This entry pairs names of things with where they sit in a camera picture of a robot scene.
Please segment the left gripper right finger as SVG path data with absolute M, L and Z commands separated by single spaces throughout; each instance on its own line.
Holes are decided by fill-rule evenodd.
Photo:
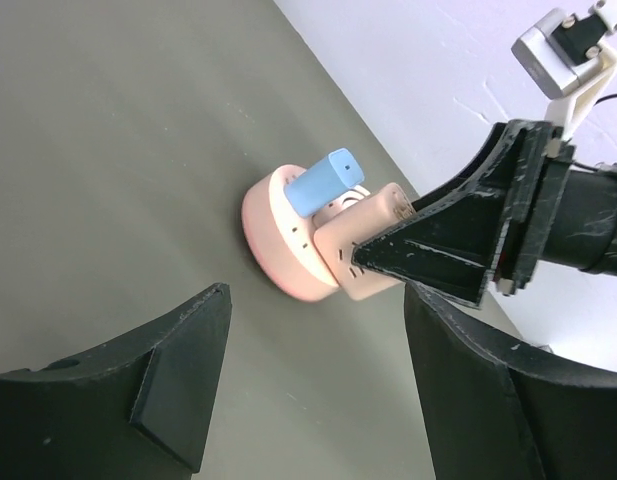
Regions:
M 617 372 L 548 353 L 408 284 L 404 320 L 439 479 L 617 479 Z

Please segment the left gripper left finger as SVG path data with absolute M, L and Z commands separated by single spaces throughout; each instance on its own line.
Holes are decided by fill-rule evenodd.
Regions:
M 123 335 L 0 374 L 0 479 L 189 479 L 231 323 L 216 283 Z

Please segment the pink round socket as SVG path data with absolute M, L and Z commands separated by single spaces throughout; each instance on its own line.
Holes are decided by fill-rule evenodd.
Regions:
M 398 283 L 352 263 L 354 248 L 415 210 L 403 189 L 391 182 L 371 193 L 356 186 L 315 215 L 300 217 L 284 188 L 305 169 L 283 165 L 252 186 L 241 210 L 249 248 L 269 279 L 286 294 L 320 301 L 338 290 L 363 300 Z

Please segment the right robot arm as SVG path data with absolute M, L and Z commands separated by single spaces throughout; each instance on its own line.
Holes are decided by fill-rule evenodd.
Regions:
M 491 282 L 525 288 L 541 261 L 617 277 L 617 164 L 579 170 L 575 153 L 550 122 L 496 123 L 457 175 L 356 245 L 352 262 L 471 307 Z

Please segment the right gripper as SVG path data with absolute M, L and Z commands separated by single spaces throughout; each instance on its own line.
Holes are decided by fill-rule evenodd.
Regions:
M 562 135 L 547 121 L 495 123 L 457 175 L 412 202 L 423 212 L 469 187 L 498 187 L 512 195 L 509 226 L 492 209 L 423 212 L 360 242 L 353 263 L 466 306 L 480 305 L 492 280 L 516 294 L 542 259 L 570 175 L 574 147 Z

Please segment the blue plug adapter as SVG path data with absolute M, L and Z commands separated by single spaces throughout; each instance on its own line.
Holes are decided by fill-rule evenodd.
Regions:
M 294 211 L 308 218 L 364 180 L 363 169 L 352 153 L 339 148 L 292 180 L 284 193 Z

